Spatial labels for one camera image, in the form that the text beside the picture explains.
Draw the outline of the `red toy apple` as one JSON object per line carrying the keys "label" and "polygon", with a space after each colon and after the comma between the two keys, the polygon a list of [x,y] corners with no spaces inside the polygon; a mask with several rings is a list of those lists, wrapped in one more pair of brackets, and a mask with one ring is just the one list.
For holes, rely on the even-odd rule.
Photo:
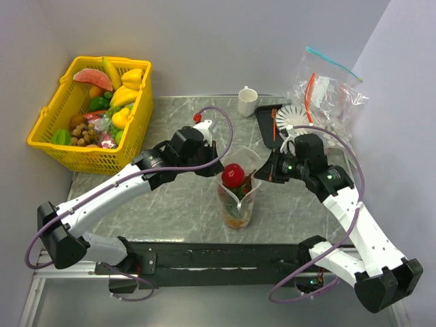
{"label": "red toy apple", "polygon": [[222,184],[228,189],[240,187],[245,179],[245,171],[237,163],[228,164],[221,175]]}

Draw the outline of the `polka dot zip bag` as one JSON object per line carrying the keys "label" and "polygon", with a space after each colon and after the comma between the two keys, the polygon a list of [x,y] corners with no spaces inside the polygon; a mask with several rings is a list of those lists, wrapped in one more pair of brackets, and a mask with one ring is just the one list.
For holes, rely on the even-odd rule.
{"label": "polka dot zip bag", "polygon": [[224,172],[217,177],[221,217],[233,230],[244,230],[251,220],[254,200],[262,182],[254,177],[262,160],[243,146],[224,160]]}

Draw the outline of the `red toy strawberries bunch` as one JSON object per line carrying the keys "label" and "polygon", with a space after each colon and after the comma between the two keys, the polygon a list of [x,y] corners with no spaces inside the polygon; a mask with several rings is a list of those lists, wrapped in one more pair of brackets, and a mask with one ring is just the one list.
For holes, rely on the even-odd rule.
{"label": "red toy strawberries bunch", "polygon": [[218,185],[217,193],[225,206],[238,206],[252,189],[252,174],[247,174],[238,187]]}

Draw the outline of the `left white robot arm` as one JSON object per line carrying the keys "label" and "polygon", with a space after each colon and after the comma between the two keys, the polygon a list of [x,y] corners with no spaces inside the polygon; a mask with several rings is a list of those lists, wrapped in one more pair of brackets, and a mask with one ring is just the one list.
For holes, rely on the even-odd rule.
{"label": "left white robot arm", "polygon": [[124,203],[171,183],[184,172],[211,177],[223,171],[218,160],[210,121],[177,130],[171,140],[142,151],[101,185],[55,206],[37,208],[37,228],[52,263],[69,268],[81,260],[103,261],[125,274],[135,266],[135,256],[121,237],[89,233],[101,218]]}

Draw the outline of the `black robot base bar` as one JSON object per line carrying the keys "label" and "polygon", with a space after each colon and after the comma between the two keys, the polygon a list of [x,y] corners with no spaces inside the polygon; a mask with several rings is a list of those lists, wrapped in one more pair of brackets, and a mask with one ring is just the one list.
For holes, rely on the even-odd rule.
{"label": "black robot base bar", "polygon": [[301,244],[132,242],[130,251],[119,269],[156,288],[275,285],[311,259]]}

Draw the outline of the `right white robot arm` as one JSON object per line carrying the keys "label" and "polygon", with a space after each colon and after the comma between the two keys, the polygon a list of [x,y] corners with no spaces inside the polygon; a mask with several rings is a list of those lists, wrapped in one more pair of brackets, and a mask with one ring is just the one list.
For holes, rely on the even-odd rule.
{"label": "right white robot arm", "polygon": [[334,215],[359,256],[341,250],[321,236],[313,236],[298,246],[300,268],[274,286],[278,290],[299,273],[317,267],[334,273],[351,285],[363,307],[371,313],[409,296],[423,273],[417,259],[407,259],[384,234],[362,202],[363,189],[340,166],[330,165],[324,144],[315,134],[294,139],[294,152],[273,150],[255,178],[284,184],[291,179],[305,187]]}

